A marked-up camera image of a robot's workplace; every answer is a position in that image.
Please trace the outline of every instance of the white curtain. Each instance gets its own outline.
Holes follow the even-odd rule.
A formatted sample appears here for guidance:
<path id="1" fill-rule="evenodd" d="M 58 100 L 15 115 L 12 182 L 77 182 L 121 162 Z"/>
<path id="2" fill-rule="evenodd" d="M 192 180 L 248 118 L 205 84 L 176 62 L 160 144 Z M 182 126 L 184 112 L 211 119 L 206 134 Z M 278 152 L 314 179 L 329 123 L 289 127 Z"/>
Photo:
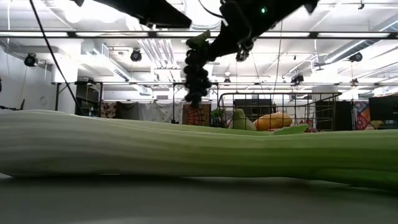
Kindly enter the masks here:
<path id="1" fill-rule="evenodd" d="M 139 117 L 143 121 L 171 123 L 173 119 L 173 103 L 140 103 Z M 182 104 L 174 104 L 174 119 L 181 123 Z"/>

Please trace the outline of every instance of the colorful poster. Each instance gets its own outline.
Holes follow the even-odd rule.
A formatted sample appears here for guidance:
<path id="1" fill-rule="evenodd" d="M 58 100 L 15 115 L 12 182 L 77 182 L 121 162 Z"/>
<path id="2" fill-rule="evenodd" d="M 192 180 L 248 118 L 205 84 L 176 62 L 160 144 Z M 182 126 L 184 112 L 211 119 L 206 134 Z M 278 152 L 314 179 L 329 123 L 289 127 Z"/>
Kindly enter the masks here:
<path id="1" fill-rule="evenodd" d="M 355 126 L 357 130 L 372 127 L 368 101 L 354 101 Z"/>
<path id="2" fill-rule="evenodd" d="M 103 103 L 101 104 L 101 117 L 114 118 L 116 114 L 116 103 Z"/>
<path id="3" fill-rule="evenodd" d="M 182 124 L 210 126 L 211 104 L 201 104 L 199 108 L 184 105 L 182 113 Z"/>

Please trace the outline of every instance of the black cable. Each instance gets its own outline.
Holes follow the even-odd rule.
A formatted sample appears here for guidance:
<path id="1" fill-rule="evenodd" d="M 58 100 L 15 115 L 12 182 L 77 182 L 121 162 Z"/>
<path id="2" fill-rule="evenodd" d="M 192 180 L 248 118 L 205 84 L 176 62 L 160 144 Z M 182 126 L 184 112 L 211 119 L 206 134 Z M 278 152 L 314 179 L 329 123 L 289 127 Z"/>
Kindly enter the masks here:
<path id="1" fill-rule="evenodd" d="M 75 104 L 76 104 L 77 111 L 79 112 L 79 115 L 83 115 L 83 112 L 82 112 L 82 110 L 81 110 L 81 108 L 80 108 L 80 105 L 79 105 L 79 103 L 77 102 L 77 99 L 76 99 L 75 95 L 73 94 L 72 89 L 70 88 L 70 85 L 69 85 L 67 79 L 65 78 L 65 76 L 64 76 L 63 73 L 62 73 L 61 67 L 60 67 L 60 65 L 58 64 L 57 59 L 55 58 L 55 54 L 54 54 L 54 51 L 53 51 L 52 48 L 51 48 L 50 42 L 49 42 L 47 36 L 45 35 L 42 22 L 40 21 L 40 18 L 39 18 L 39 15 L 38 15 L 38 13 L 37 13 L 36 7 L 35 7 L 35 5 L 34 5 L 34 3 L 33 3 L 33 0 L 29 0 L 29 2 L 30 2 L 30 6 L 32 6 L 32 10 L 33 10 L 33 13 L 35 14 L 37 23 L 39 24 L 40 31 L 41 31 L 42 34 L 43 34 L 44 41 L 45 41 L 45 43 L 47 44 L 47 47 L 48 47 L 49 50 L 50 50 L 50 54 L 51 54 L 52 59 L 54 60 L 54 64 L 55 64 L 55 66 L 57 67 L 58 71 L 60 72 L 60 74 L 61 74 L 61 76 L 62 76 L 62 78 L 63 78 L 63 81 L 65 81 L 65 84 L 66 84 L 66 86 L 67 86 L 67 88 L 68 88 L 68 90 L 69 90 L 69 92 L 70 92 L 70 94 L 71 94 L 71 96 L 72 96 L 72 98 L 73 98 Z"/>
<path id="2" fill-rule="evenodd" d="M 256 59 L 254 58 L 253 52 L 251 52 L 251 57 L 253 58 L 254 68 L 256 69 L 257 79 L 259 80 L 262 94 L 264 95 L 264 99 L 266 99 L 266 94 L 264 93 L 264 89 L 263 89 L 263 87 L 262 87 L 262 81 L 261 81 L 261 79 L 260 79 L 259 70 L 257 69 Z"/>
<path id="3" fill-rule="evenodd" d="M 9 108 L 7 106 L 0 106 L 0 110 L 11 110 L 11 111 L 19 111 L 21 109 L 18 108 Z"/>
<path id="4" fill-rule="evenodd" d="M 282 31 L 284 28 L 284 22 L 280 22 L 280 39 L 279 39 L 279 51 L 278 51 L 278 63 L 276 67 L 276 77 L 275 77 L 275 84 L 274 84 L 274 94 L 272 94 L 272 102 L 274 102 L 274 96 L 276 92 L 276 83 L 278 82 L 278 75 L 279 75 L 279 62 L 280 62 L 280 48 L 282 47 Z"/>
<path id="5" fill-rule="evenodd" d="M 202 6 L 202 8 L 203 8 L 207 13 L 209 13 L 210 15 L 215 16 L 215 17 L 218 17 L 218 18 L 220 18 L 220 19 L 224 19 L 223 16 L 218 15 L 218 14 L 215 14 L 214 12 L 211 12 L 210 10 L 208 10 L 208 9 L 201 3 L 201 0 L 198 0 L 198 2 L 199 2 L 200 5 Z"/>

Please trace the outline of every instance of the wire rack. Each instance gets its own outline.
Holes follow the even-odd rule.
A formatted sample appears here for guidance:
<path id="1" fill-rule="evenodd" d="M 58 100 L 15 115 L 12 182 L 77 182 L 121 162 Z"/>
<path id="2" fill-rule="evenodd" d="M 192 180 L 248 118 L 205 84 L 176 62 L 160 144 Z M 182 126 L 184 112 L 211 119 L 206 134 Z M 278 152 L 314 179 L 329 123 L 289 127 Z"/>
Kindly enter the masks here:
<path id="1" fill-rule="evenodd" d="M 233 111 L 242 109 L 258 131 L 308 124 L 308 132 L 334 131 L 336 101 L 341 93 L 224 93 L 218 107 L 224 111 L 221 122 L 237 123 Z"/>

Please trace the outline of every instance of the security camera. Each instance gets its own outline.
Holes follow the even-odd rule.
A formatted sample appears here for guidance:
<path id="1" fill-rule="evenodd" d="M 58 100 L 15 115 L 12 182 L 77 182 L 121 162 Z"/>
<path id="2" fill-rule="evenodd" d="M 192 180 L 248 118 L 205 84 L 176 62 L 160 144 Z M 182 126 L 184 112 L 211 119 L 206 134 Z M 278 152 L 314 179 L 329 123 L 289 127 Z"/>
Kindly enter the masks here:
<path id="1" fill-rule="evenodd" d="M 30 68 L 34 68 L 39 64 L 39 60 L 36 57 L 35 53 L 28 53 L 27 57 L 24 60 L 24 64 Z"/>
<path id="2" fill-rule="evenodd" d="M 360 61 L 362 61 L 362 58 L 363 58 L 362 54 L 360 52 L 358 52 L 358 53 L 352 55 L 348 60 L 350 62 L 360 62 Z"/>
<path id="3" fill-rule="evenodd" d="M 140 49 L 133 49 L 133 50 L 132 50 L 132 53 L 131 53 L 131 56 L 130 56 L 130 59 L 131 59 L 133 62 L 139 62 L 139 61 L 141 61 L 142 55 L 141 55 Z"/>
<path id="4" fill-rule="evenodd" d="M 303 74 L 299 73 L 297 75 L 292 76 L 292 81 L 290 83 L 300 84 L 304 82 Z"/>

